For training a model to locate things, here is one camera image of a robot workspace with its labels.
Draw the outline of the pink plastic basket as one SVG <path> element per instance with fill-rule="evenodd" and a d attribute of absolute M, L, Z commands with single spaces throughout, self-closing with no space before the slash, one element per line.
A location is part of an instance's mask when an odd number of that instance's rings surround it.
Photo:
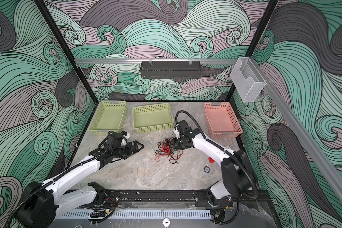
<path fill-rule="evenodd" d="M 204 103 L 204 116 L 211 138 L 232 138 L 243 133 L 229 102 Z"/>

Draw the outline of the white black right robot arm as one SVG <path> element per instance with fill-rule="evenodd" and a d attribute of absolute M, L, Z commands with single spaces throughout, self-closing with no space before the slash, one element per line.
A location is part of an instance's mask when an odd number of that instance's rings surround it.
<path fill-rule="evenodd" d="M 220 205 L 225 197 L 258 198 L 257 178 L 245 152 L 235 151 L 207 137 L 195 118 L 184 110 L 176 113 L 173 131 L 176 136 L 173 140 L 175 150 L 198 149 L 220 166 L 222 180 L 206 190 L 210 205 Z"/>

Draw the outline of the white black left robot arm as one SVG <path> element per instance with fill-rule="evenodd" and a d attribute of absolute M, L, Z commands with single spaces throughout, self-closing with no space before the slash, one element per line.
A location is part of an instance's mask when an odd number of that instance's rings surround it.
<path fill-rule="evenodd" d="M 27 228 L 47 228 L 62 214 L 83 205 L 105 209 L 108 195 L 100 184 L 91 182 L 79 190 L 68 190 L 107 164 L 126 160 L 144 148 L 138 141 L 129 142 L 129 137 L 125 131 L 109 131 L 98 147 L 74 166 L 42 183 L 30 183 L 4 226 L 9 228 L 16 219 Z"/>

